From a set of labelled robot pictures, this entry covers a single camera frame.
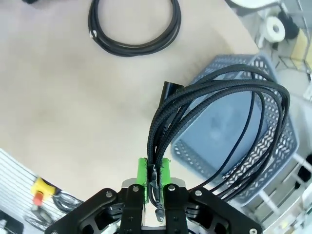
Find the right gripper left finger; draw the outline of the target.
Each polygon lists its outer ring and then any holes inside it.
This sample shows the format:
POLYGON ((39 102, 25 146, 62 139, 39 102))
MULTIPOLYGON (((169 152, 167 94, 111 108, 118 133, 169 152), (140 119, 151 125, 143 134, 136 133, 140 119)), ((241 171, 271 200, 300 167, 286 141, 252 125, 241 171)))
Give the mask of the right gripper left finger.
POLYGON ((147 160, 138 160, 137 176, 123 182, 119 192, 104 188, 63 218, 46 234, 137 234, 145 211, 147 160))

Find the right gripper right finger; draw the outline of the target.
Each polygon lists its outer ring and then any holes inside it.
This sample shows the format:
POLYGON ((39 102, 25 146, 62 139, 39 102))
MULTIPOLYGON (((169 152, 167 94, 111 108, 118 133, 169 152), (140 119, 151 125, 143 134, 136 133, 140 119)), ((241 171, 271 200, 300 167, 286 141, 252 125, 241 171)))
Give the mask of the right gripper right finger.
POLYGON ((188 191, 171 178, 169 160, 161 165, 161 186, 168 234, 262 234, 262 227, 209 190, 188 191))

